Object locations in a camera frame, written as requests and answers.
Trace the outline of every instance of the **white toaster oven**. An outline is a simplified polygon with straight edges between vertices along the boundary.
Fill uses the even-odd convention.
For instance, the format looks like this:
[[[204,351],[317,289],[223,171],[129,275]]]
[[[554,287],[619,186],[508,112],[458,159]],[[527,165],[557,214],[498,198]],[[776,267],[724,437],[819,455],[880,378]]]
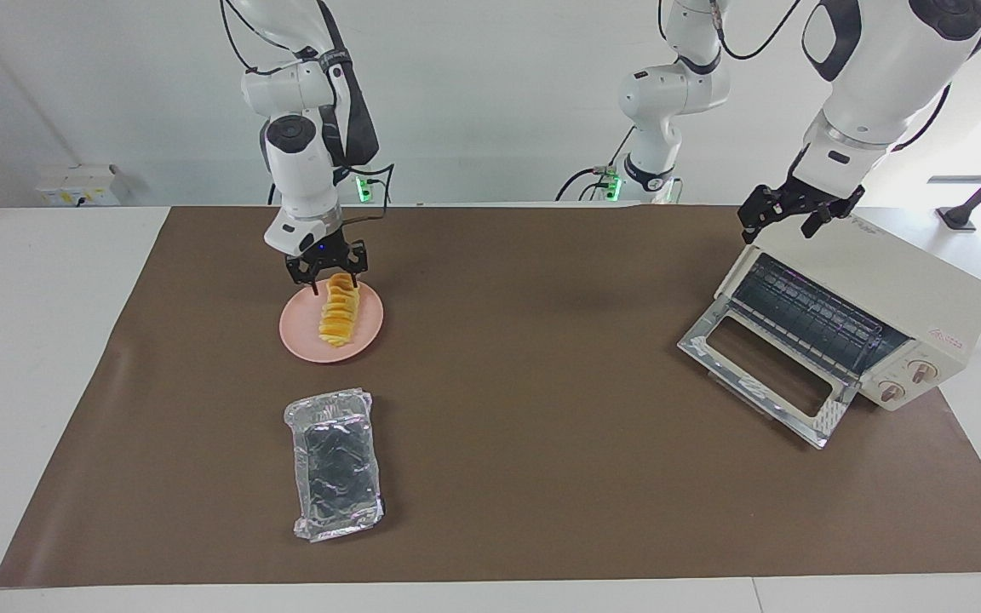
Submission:
[[[828,399],[802,410],[717,352],[726,319],[829,383]],[[858,393],[902,408],[965,369],[980,334],[981,280],[852,216],[813,240],[798,220],[769,226],[679,347],[822,449]]]

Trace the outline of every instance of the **brand logo on oven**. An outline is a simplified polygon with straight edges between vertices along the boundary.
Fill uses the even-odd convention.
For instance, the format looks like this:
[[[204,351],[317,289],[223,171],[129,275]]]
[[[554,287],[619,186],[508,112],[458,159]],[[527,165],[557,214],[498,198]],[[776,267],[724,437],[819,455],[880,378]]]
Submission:
[[[941,341],[944,344],[951,345],[961,350],[961,352],[962,350],[964,350],[964,342],[962,342],[961,339],[958,339],[951,334],[947,334],[945,330],[931,329],[930,336],[933,338],[937,338],[938,341]]]

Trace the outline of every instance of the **wire rack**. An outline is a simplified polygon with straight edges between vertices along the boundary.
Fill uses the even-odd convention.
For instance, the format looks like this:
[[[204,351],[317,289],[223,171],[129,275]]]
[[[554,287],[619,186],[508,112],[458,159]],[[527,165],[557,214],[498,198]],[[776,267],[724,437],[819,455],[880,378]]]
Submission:
[[[857,379],[909,341],[769,255],[760,255],[732,303],[749,321],[836,376]]]

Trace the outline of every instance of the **green light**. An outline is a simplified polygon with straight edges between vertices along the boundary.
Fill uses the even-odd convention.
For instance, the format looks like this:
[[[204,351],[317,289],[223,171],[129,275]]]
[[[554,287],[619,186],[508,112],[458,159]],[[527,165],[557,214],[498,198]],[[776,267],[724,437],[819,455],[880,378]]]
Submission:
[[[608,186],[607,201],[619,202],[619,192],[623,189],[623,179],[619,177],[611,178],[611,185]]]
[[[371,201],[373,199],[373,187],[370,187],[370,183],[361,177],[355,177],[354,182],[355,185],[358,185],[358,198],[362,199],[362,203]]]

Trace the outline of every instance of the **aluminum foil package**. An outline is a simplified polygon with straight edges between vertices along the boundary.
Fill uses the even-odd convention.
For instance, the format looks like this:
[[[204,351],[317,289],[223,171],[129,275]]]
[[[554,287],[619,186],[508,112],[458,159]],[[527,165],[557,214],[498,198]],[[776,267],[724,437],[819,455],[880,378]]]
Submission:
[[[301,518],[295,535],[310,542],[369,530],[385,516],[373,450],[370,407],[362,389],[325,393],[290,404]]]

